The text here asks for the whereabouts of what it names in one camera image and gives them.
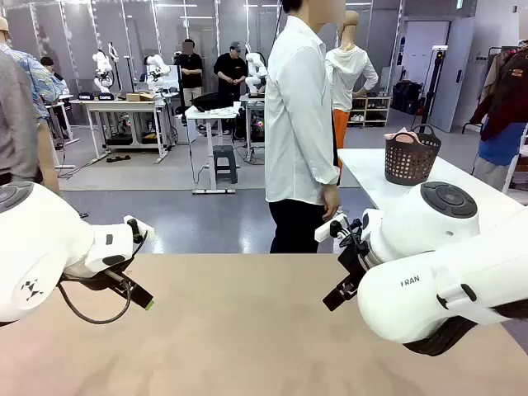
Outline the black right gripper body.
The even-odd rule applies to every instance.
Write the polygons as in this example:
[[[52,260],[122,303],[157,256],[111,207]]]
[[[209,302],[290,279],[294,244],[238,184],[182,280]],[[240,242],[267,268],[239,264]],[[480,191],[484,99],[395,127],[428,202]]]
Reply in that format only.
[[[348,275],[342,281],[345,285],[359,285],[360,281],[368,271],[365,257],[370,252],[366,243],[348,245],[337,260],[346,269]]]

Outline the person's right hand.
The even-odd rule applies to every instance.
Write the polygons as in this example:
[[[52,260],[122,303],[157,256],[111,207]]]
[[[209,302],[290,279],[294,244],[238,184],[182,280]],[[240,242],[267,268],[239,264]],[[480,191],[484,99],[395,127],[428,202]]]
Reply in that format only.
[[[323,220],[327,222],[333,218],[341,206],[341,197],[337,185],[325,185],[323,187],[323,200],[325,208]]]

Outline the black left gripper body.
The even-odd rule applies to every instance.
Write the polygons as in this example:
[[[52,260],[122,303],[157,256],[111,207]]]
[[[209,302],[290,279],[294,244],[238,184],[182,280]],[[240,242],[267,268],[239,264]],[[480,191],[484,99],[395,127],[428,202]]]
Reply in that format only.
[[[126,278],[124,271],[131,262],[131,260],[126,260],[124,262],[115,264],[114,266],[109,266],[105,270],[100,271],[96,275],[89,278],[81,278],[78,276],[62,274],[60,280],[79,282],[89,290],[104,290],[112,288],[123,290],[125,287],[122,285],[122,281]]]

